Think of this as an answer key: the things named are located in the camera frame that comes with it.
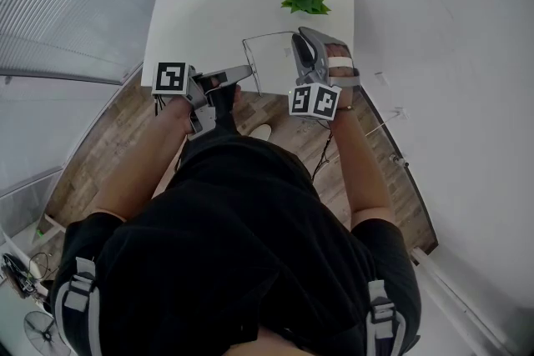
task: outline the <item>shoulder strap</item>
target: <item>shoulder strap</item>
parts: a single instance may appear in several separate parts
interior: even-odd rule
[[[70,282],[64,283],[59,289],[55,303],[56,323],[59,335],[72,351],[80,356],[102,356],[98,321],[100,318],[100,292],[95,285],[96,268],[93,261],[76,257],[77,273]],[[75,327],[86,325],[88,334],[83,342],[74,343],[68,336],[69,325]]]
[[[406,321],[396,311],[395,305],[387,297],[383,280],[369,282],[371,310],[365,319],[367,329],[367,356],[384,354],[389,350],[390,340],[395,338],[390,356],[401,354],[402,341],[406,332]]]

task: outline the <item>black shirt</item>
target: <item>black shirt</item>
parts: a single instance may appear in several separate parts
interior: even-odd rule
[[[126,223],[71,224],[53,302],[76,257],[96,263],[104,355],[222,354],[260,323],[318,353],[365,354],[375,278],[406,318],[405,348],[421,316],[399,229],[371,219],[349,232],[294,155],[247,137],[190,157]]]

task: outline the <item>hand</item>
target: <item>hand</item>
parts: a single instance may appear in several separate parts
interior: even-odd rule
[[[212,84],[217,87],[219,82],[212,78]],[[234,103],[238,103],[241,99],[241,86],[236,85]],[[162,116],[165,121],[170,121],[172,126],[177,126],[181,128],[185,133],[192,133],[193,129],[191,128],[191,121],[189,120],[189,115],[191,114],[191,104],[182,96],[174,97],[170,102],[164,107],[160,116]]]
[[[191,121],[191,104],[182,96],[174,97],[167,103],[162,112],[158,115],[160,120],[170,122],[172,127],[182,129],[185,133],[192,133]]]
[[[333,43],[326,45],[326,54],[328,57],[347,57],[350,58],[350,52],[348,49],[342,45],[335,45]],[[354,76],[354,71],[350,67],[332,67],[330,70],[330,76],[341,78],[341,77],[352,77]],[[337,103],[337,108],[344,108],[352,105],[352,93],[353,88],[342,88],[340,94],[340,101]]]

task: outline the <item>person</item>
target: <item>person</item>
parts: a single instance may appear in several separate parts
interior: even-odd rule
[[[350,56],[327,48],[329,57]],[[238,135],[230,115],[185,144],[177,173],[152,198],[191,133],[190,106],[175,98],[108,177],[93,213],[68,226],[52,306],[76,257],[86,258],[96,265],[104,355],[354,355],[365,354],[368,283],[382,279],[406,320],[406,351],[420,295],[351,102],[344,88],[330,123],[350,230],[321,203],[294,154]]]

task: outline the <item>leaf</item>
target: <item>leaf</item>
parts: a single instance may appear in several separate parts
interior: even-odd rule
[[[320,8],[313,8],[312,9],[312,13],[313,14],[323,14],[323,12],[321,12]]]
[[[322,1],[321,0],[314,0],[312,3],[311,3],[311,7],[316,10],[316,11],[320,11],[320,7],[322,5]]]
[[[320,5],[320,13],[323,15],[328,15],[328,11],[331,11],[326,5]]]
[[[293,4],[293,0],[284,0],[282,2],[282,7],[283,8],[291,8],[292,4]]]
[[[311,12],[313,0],[297,0],[297,6],[306,12]]]

